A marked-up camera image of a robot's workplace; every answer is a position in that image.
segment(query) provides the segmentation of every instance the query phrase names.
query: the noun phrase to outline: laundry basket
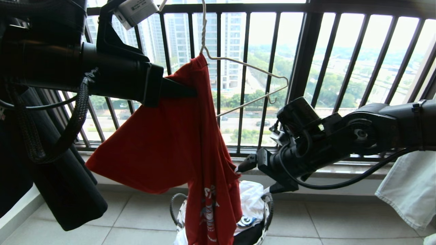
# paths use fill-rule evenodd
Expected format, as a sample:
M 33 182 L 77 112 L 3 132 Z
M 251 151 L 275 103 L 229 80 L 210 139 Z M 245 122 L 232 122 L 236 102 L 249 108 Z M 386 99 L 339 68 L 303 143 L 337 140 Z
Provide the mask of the laundry basket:
M 176 217 L 176 215 L 174 214 L 174 201 L 177 198 L 180 198 L 180 199 L 183 198 L 184 200 L 183 200 L 181 207 L 179 208 L 179 213 Z M 263 226 L 263 228 L 262 228 L 262 230 L 256 229 L 258 231 L 256 231 L 253 227 L 250 228 L 250 229 L 253 229 L 253 231 L 255 231 L 254 233 L 253 232 L 250 233 L 250 238 L 254 237 L 254 240 L 256 240 L 256 241 L 253 241 L 253 243 L 251 243 L 249 245 L 260 245 L 263 243 L 263 240 L 265 239 L 269 225 L 271 224 L 271 221 L 273 219 L 274 201 L 273 201 L 271 194 L 263 195 L 262 200 L 265 202 L 265 207 L 264 207 L 264 212 L 263 212 L 263 220 L 261 221 L 261 225 Z M 176 225 L 177 232 L 181 232 L 185 226 L 184 217 L 185 217 L 185 213 L 186 213 L 186 204 L 187 204 L 187 196 L 185 194 L 177 193 L 171 198 L 170 214 L 171 214 L 171 218 L 174 221 L 174 224 Z M 246 239 L 244 239 L 243 243 L 239 242 L 239 240 L 241 240 L 241 239 L 238 239 L 238 235 L 235 236 L 235 241 L 234 241 L 233 245 L 247 244 Z

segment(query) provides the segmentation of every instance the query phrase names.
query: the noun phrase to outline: basket handle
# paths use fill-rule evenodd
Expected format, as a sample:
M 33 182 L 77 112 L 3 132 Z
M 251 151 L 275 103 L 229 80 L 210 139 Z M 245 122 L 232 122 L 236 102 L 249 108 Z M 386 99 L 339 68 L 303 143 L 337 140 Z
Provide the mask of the basket handle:
M 174 215 L 174 200 L 177 197 L 183 197 L 185 200 L 187 199 L 187 196 L 183 193 L 177 193 L 175 194 L 170 201 L 170 214 L 171 214 L 171 218 L 173 219 L 173 222 L 176 226 L 183 228 L 183 225 L 177 220 L 176 216 Z
M 265 204 L 269 207 L 269 215 L 265 222 L 265 230 L 267 231 L 269 228 L 269 225 L 271 224 L 271 221 L 273 221 L 273 214 L 274 214 L 274 200 L 270 193 L 264 194 L 262 196 L 262 200 L 265 202 Z

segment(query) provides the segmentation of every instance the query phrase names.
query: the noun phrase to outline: balcony railing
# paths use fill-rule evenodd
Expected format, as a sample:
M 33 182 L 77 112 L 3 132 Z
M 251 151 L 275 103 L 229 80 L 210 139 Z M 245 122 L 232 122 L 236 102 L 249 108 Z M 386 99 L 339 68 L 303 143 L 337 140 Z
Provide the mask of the balcony railing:
M 99 7 L 87 9 L 89 16 L 85 28 L 85 39 L 87 42 L 95 41 L 95 31 L 97 29 L 96 16 L 99 14 L 99 9 Z M 284 67 L 282 70 L 286 70 L 286 76 L 290 77 L 288 91 L 286 94 L 282 94 L 282 99 L 278 100 L 276 104 L 271 105 L 265 99 L 256 105 L 256 108 L 249 110 L 240 109 L 233 114 L 218 119 L 221 132 L 225 137 L 231 155 L 234 157 L 244 157 L 255 152 L 260 147 L 269 147 L 270 150 L 274 150 L 276 146 L 273 144 L 273 141 L 267 140 L 269 132 L 267 124 L 275 122 L 274 111 L 277 111 L 287 102 L 300 96 L 305 96 L 321 117 L 325 117 L 333 112 L 346 114 L 357 107 L 374 101 L 392 104 L 395 96 L 399 94 L 399 88 L 402 89 L 401 92 L 407 98 L 402 99 L 402 97 L 399 97 L 395 101 L 402 99 L 403 102 L 413 102 L 418 99 L 432 98 L 436 90 L 436 42 L 434 38 L 425 40 L 427 36 L 423 35 L 423 29 L 426 28 L 427 31 L 433 32 L 436 30 L 436 22 L 434 21 L 435 9 L 434 1 L 318 0 L 311 1 L 310 3 L 208 4 L 208 19 L 213 20 L 211 22 L 213 30 L 210 31 L 210 33 L 214 33 L 214 37 L 211 39 L 213 55 L 225 56 L 229 54 L 229 47 L 232 44 L 239 44 L 240 50 L 236 48 L 237 45 L 233 45 L 232 47 L 234 48 L 232 49 L 238 49 L 237 51 L 233 50 L 233 52 L 239 52 L 240 60 L 248 63 L 253 62 L 255 58 L 262 59 L 259 57 L 253 58 L 251 53 L 253 46 L 250 46 L 250 42 L 253 40 L 250 32 L 259 32 L 253 26 L 253 23 L 259 23 L 258 19 L 262 17 L 262 14 L 271 13 L 269 14 L 269 20 L 272 20 L 270 21 L 272 26 L 264 30 L 265 33 L 271 35 L 271 45 L 259 46 L 263 49 L 264 58 L 269 58 L 268 61 L 264 61 L 265 69 L 269 72 L 276 72 L 277 67 L 281 66 Z M 161 65 L 166 67 L 166 71 L 170 75 L 182 65 L 181 61 L 184 60 L 185 56 L 194 58 L 198 53 L 197 20 L 201 12 L 201 4 L 168 4 L 163 12 L 154 14 L 149 20 L 145 20 L 147 23 L 143 22 L 136 26 L 134 30 L 129 30 L 128 32 L 123 30 L 119 34 L 125 36 L 124 41 L 126 43 L 138 47 L 144 53 L 147 53 L 147 55 L 151 51 L 150 55 L 154 55 L 153 59 L 155 62 L 161 62 Z M 239 17 L 231 15 L 232 13 L 239 14 Z M 291 18 L 299 16 L 295 18 L 295 20 L 299 19 L 299 21 L 294 21 L 291 25 L 284 23 L 283 19 L 287 18 L 288 15 L 293 16 Z M 390 20 L 384 22 L 387 30 L 385 31 L 383 42 L 380 47 L 375 48 L 378 49 L 378 51 L 374 51 L 377 54 L 375 62 L 370 65 L 361 65 L 365 64 L 365 60 L 360 59 L 359 55 L 365 53 L 365 51 L 362 51 L 362 45 L 366 45 L 364 44 L 366 34 L 374 26 L 382 24 L 376 23 L 376 18 L 379 15 L 390 18 Z M 331 26 L 326 24 L 329 16 L 332 20 Z M 354 43 L 349 43 L 349 47 L 351 47 L 349 48 L 349 53 L 351 53 L 349 58 L 338 58 L 334 52 L 335 48 L 339 47 L 336 45 L 336 42 L 342 38 L 338 36 L 338 33 L 339 31 L 344 32 L 347 18 L 350 16 L 356 16 L 356 20 L 360 23 L 354 26 L 357 30 L 357 32 L 355 31 L 357 36 Z M 239 22 L 239 27 L 238 25 L 232 25 L 230 23 L 231 20 L 235 23 Z M 416 23 L 412 27 L 413 31 L 410 37 L 402 35 L 402 30 L 404 29 L 403 20 Z M 234 29 L 239 29 L 240 31 L 232 32 L 229 26 L 235 26 Z M 285 55 L 281 53 L 283 52 L 282 48 L 278 49 L 279 35 L 286 33 L 286 30 L 290 32 L 293 28 L 297 31 L 292 33 L 290 38 L 295 40 L 296 45 L 294 48 L 284 49 L 287 53 Z M 180 35 L 171 33 L 172 31 L 178 32 L 178 29 L 183 29 L 183 31 L 180 31 Z M 183 38 L 186 41 L 186 48 L 179 44 L 184 43 Z M 384 62 L 386 57 L 390 55 L 390 46 L 393 46 L 391 44 L 399 38 L 410 38 L 410 41 L 407 47 L 404 48 L 403 55 L 397 59 L 401 59 L 401 62 L 398 61 L 400 65 L 388 66 L 389 64 L 384 64 Z M 406 73 L 410 77 L 408 74 L 410 69 L 408 67 L 411 66 L 411 58 L 414 51 L 416 51 L 419 41 L 429 44 L 427 45 L 429 48 L 425 47 L 426 52 L 421 55 L 422 58 L 419 62 L 413 60 L 413 65 L 418 63 L 419 66 L 412 68 L 411 75 L 414 76 L 413 81 L 409 88 L 405 88 L 407 85 L 404 84 L 403 77 Z M 318 45 L 321 42 L 326 43 L 326 46 L 320 49 Z M 262 76 L 253 74 L 246 67 L 235 68 L 234 73 L 237 71 L 237 74 L 231 76 L 229 71 L 232 68 L 227 66 L 227 63 L 224 64 L 223 61 L 217 61 L 216 63 L 210 61 L 210 63 L 209 69 L 214 70 L 211 74 L 215 74 L 211 78 L 211 83 L 215 93 L 214 96 L 216 96 L 214 102 L 217 114 L 225 111 L 230 105 L 232 107 L 241 105 L 247 102 L 250 96 L 254 96 L 253 83 L 255 82 L 253 81 L 261 80 L 259 77 L 262 78 Z M 337 64 L 345 63 L 346 65 L 342 71 L 338 71 L 338 68 L 334 67 L 338 66 Z M 312 72 L 311 68 L 314 69 L 316 67 L 320 69 L 313 70 L 315 72 Z M 361 67 L 370 67 L 371 69 L 364 75 L 363 72 L 357 71 Z M 378 78 L 382 73 L 384 73 L 383 75 L 388 74 L 387 76 L 391 77 L 390 80 L 380 81 Z M 331 74 L 336 75 L 340 81 L 336 88 L 337 91 L 326 86 L 326 84 L 329 84 L 328 79 L 330 79 L 329 76 Z M 228 81 L 235 77 L 238 78 L 237 82 Z M 277 87 L 277 82 L 270 76 L 265 75 L 264 81 L 258 82 L 262 88 L 262 94 L 274 90 Z M 375 92 L 374 88 L 376 86 L 377 88 L 384 88 L 383 96 L 379 96 Z M 348 96 L 349 89 L 356 90 L 354 93 L 359 98 L 354 96 L 353 99 L 350 99 L 350 96 Z M 59 99 L 68 99 L 71 95 L 63 92 L 55 96 L 58 96 Z M 91 118 L 87 119 L 76 142 L 77 148 L 85 151 L 93 151 L 97 148 L 139 106 L 137 102 L 120 102 L 112 98 L 91 99 L 89 105 Z M 67 108 L 66 114 L 71 110 L 71 107 Z M 257 128 L 258 130 L 247 129 L 248 127 Z M 366 157 L 353 155 L 349 160 L 374 162 L 379 161 L 386 154 L 389 155 L 389 153 Z

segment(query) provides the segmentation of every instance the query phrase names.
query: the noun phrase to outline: black railing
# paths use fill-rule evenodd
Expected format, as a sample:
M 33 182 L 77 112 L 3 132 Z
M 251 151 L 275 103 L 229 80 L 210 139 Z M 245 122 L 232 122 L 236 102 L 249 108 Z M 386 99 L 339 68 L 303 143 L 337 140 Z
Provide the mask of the black railing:
M 402 76 L 404 75 L 407 65 L 411 59 L 412 53 L 415 50 L 416 43 L 418 38 L 420 37 L 421 30 L 424 26 L 424 22 L 426 19 L 434 19 L 435 18 L 435 9 L 436 4 L 434 1 L 430 0 L 422 0 L 422 1 L 411 1 L 411 0 L 384 0 L 384 1 L 375 1 L 375 0 L 330 0 L 330 1 L 310 1 L 309 3 L 265 3 L 265 4 L 242 4 L 242 3 L 232 3 L 232 4 L 208 4 L 207 10 L 208 13 L 216 13 L 217 14 L 217 55 L 221 56 L 221 16 L 223 13 L 245 13 L 246 14 L 246 26 L 245 26 L 245 42 L 243 44 L 243 54 L 242 61 L 247 62 L 248 59 L 248 48 L 249 48 L 249 33 L 250 33 L 250 17 L 251 13 L 254 12 L 273 12 L 276 13 L 276 20 L 274 25 L 273 37 L 272 37 L 272 46 L 270 53 L 270 60 L 268 71 L 272 72 L 274 69 L 274 59 L 276 55 L 276 46 L 277 46 L 277 38 L 279 33 L 279 24 L 282 13 L 285 12 L 303 12 L 303 21 L 301 24 L 301 31 L 298 38 L 298 43 L 296 47 L 296 52 L 294 55 L 294 62 L 292 71 L 289 74 L 290 76 L 290 85 L 287 92 L 286 101 L 282 101 L 282 105 L 285 105 L 287 102 L 298 98 L 300 96 L 304 96 L 307 82 L 309 78 L 310 67 L 313 62 L 313 56 L 315 53 L 318 36 L 320 33 L 321 23 L 323 19 L 323 14 L 327 12 L 336 13 L 333 26 L 331 29 L 331 33 L 329 36 L 329 41 L 327 44 L 327 48 L 324 55 L 324 60 L 322 62 L 320 73 L 315 85 L 315 90 L 313 93 L 313 97 L 311 99 L 311 105 L 315 107 L 317 105 L 317 101 L 319 99 L 320 93 L 322 92 L 322 84 L 324 81 L 324 77 L 327 71 L 328 62 L 330 60 L 330 56 L 333 50 L 333 46 L 336 40 L 336 33 L 339 27 L 339 23 L 341 20 L 342 13 L 359 13 L 364 14 L 364 19 L 362 25 L 360 26 L 360 33 L 358 35 L 356 44 L 354 46 L 353 53 L 350 58 L 350 63 L 346 70 L 344 80 L 342 82 L 341 88 L 337 94 L 337 99 L 334 104 L 333 112 L 339 111 L 341 108 L 342 101 L 344 99 L 344 95 L 348 88 L 348 84 L 354 70 L 354 66 L 358 59 L 358 55 L 360 53 L 360 49 L 362 46 L 363 39 L 365 37 L 365 33 L 368 27 L 368 23 L 371 15 L 373 14 L 381 14 L 381 15 L 390 15 L 392 16 L 392 20 L 389 26 L 389 29 L 386 34 L 386 38 L 381 47 L 380 53 L 378 55 L 377 61 L 375 63 L 374 70 L 370 76 L 369 82 L 366 86 L 366 89 L 363 93 L 362 99 L 359 102 L 359 106 L 363 106 L 368 102 L 369 95 L 373 90 L 375 85 L 376 78 L 380 72 L 382 67 L 382 63 L 385 59 L 386 53 L 388 51 L 388 47 L 391 43 L 392 36 L 394 30 L 397 26 L 397 22 L 399 17 L 416 17 L 419 19 L 418 24 L 416 26 L 415 32 L 412 36 L 410 44 L 405 52 L 405 56 L 401 62 L 397 75 L 392 83 L 392 86 L 388 92 L 387 98 L 385 100 L 386 103 L 390 103 L 394 97 L 394 94 L 400 84 Z M 88 8 L 87 13 L 89 16 L 98 15 L 99 7 Z M 176 14 L 176 13 L 184 13 L 188 16 L 188 24 L 189 24 L 189 45 L 191 48 L 190 56 L 193 58 L 195 56 L 194 53 L 194 31 L 193 31 L 193 13 L 201 13 L 202 5 L 201 4 L 177 4 L 177 5 L 167 5 L 163 12 L 159 13 L 160 16 L 160 25 L 162 32 L 162 42 L 164 46 L 164 56 L 166 62 L 167 73 L 170 75 L 172 73 L 171 70 L 171 61 L 170 61 L 170 51 L 168 47 L 168 39 L 167 39 L 167 29 L 165 26 L 165 14 Z M 87 42 L 92 42 L 91 35 L 89 32 L 89 28 L 86 25 L 85 38 Z M 145 47 L 142 46 L 140 30 L 136 26 L 135 27 L 136 41 L 138 43 L 138 48 L 144 50 Z M 426 60 L 422 73 L 418 75 L 418 79 L 416 82 L 416 86 L 414 87 L 409 101 L 414 101 L 419 92 L 424 89 L 424 92 L 421 95 L 421 98 L 430 98 L 434 95 L 436 90 L 435 85 L 435 76 L 436 72 L 429 74 L 431 65 L 434 62 L 436 55 L 436 45 L 433 46 L 433 49 L 429 55 L 428 60 Z M 221 100 L 221 61 L 217 61 L 217 104 L 216 109 L 217 113 L 222 112 Z M 241 83 L 241 97 L 240 104 L 245 103 L 245 79 L 246 79 L 247 68 L 242 67 L 242 83 Z M 424 85 L 424 80 L 430 77 L 430 82 L 426 85 L 425 88 L 422 88 Z M 266 80 L 266 88 L 265 93 L 270 91 L 271 86 L 271 76 L 268 76 Z M 110 111 L 111 118 L 114 123 L 115 129 L 119 127 L 119 123 L 115 114 L 114 107 L 112 105 L 112 101 L 110 98 L 105 98 L 106 105 L 108 110 Z M 90 114 L 92 120 L 95 124 L 96 131 L 100 137 L 100 141 L 91 141 L 88 140 L 84 131 L 81 131 L 81 136 L 83 141 L 77 142 L 77 147 L 79 150 L 94 150 L 98 145 L 105 140 L 104 133 L 99 124 L 97 115 L 95 113 L 94 108 L 92 107 L 91 101 L 90 105 Z M 134 103 L 132 101 L 128 101 L 128 107 L 130 113 L 133 113 L 135 110 Z M 255 146 L 245 146 L 241 143 L 242 138 L 242 120 L 244 116 L 244 108 L 239 110 L 239 120 L 238 120 L 238 139 L 236 146 L 228 146 L 228 150 L 232 156 L 236 157 L 244 157 L 250 153 L 255 152 L 262 146 L 262 138 L 264 137 L 264 125 L 266 120 L 266 113 L 268 107 L 268 99 L 265 98 L 263 101 L 262 107 L 262 116 L 261 116 L 261 125 L 260 125 L 260 133 L 257 147 Z M 389 153 L 383 153 L 378 156 L 371 157 L 361 157 L 361 156 L 353 156 L 350 160 L 355 161 L 379 161 L 380 157 L 385 157 L 385 155 L 389 155 Z

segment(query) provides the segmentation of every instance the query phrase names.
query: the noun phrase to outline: white towel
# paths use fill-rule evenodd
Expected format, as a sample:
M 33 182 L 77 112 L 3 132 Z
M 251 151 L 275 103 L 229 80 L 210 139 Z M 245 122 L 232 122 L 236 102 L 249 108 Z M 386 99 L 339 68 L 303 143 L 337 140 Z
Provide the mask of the white towel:
M 436 152 L 415 151 L 398 158 L 375 195 L 412 228 L 425 229 L 436 215 Z

